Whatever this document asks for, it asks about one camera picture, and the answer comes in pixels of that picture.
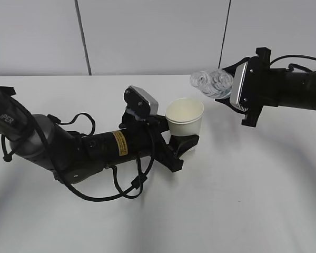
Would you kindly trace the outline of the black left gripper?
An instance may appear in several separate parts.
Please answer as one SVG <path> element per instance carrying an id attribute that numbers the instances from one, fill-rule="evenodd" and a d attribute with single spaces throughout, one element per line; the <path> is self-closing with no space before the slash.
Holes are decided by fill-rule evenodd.
<path id="1" fill-rule="evenodd" d="M 137 121 L 125 114 L 119 130 L 83 137 L 82 144 L 88 157 L 101 162 L 103 166 L 151 156 L 170 171 L 177 172 L 183 167 L 183 160 L 179 158 L 198 144 L 200 136 L 171 135 L 167 144 L 162 133 L 169 130 L 167 118 L 163 115 Z"/>

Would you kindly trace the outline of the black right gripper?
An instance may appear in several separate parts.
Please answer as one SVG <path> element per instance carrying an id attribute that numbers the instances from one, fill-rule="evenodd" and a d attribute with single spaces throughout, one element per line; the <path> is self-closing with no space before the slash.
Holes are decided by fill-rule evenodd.
<path id="1" fill-rule="evenodd" d="M 246 127 L 256 127 L 264 106 L 277 107 L 279 105 L 276 92 L 286 73 L 285 68 L 270 68 L 271 50 L 269 48 L 258 47 L 255 53 L 256 56 L 250 59 L 243 58 L 237 63 L 222 69 L 231 76 L 235 76 L 236 68 L 247 62 L 241 90 L 241 105 L 247 111 L 235 108 L 230 103 L 230 98 L 215 99 L 215 102 L 226 105 L 236 113 L 245 113 L 245 118 L 241 124 Z"/>

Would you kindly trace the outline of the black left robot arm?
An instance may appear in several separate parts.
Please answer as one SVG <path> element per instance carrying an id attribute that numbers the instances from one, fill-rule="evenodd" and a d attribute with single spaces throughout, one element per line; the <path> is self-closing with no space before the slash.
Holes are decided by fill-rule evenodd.
<path id="1" fill-rule="evenodd" d="M 197 134 L 170 137 L 162 134 L 170 128 L 166 117 L 158 115 L 158 102 L 144 89 L 129 86 L 124 92 L 127 104 L 118 130 L 97 134 L 66 131 L 52 115 L 35 114 L 29 119 L 13 99 L 12 87 L 0 86 L 0 134 L 4 153 L 24 158 L 53 173 L 58 179 L 76 184 L 103 169 L 152 157 L 172 172 L 182 169 L 181 156 L 197 145 Z"/>

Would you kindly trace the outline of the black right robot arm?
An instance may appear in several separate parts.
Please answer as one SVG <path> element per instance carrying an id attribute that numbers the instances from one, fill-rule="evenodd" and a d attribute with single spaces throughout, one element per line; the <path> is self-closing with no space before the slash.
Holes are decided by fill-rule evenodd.
<path id="1" fill-rule="evenodd" d="M 271 68 L 276 61 L 269 48 L 258 47 L 255 56 L 223 69 L 233 76 L 232 90 L 218 102 L 243 114 L 242 125 L 255 127 L 265 106 L 316 111 L 316 71 L 293 63 Z"/>

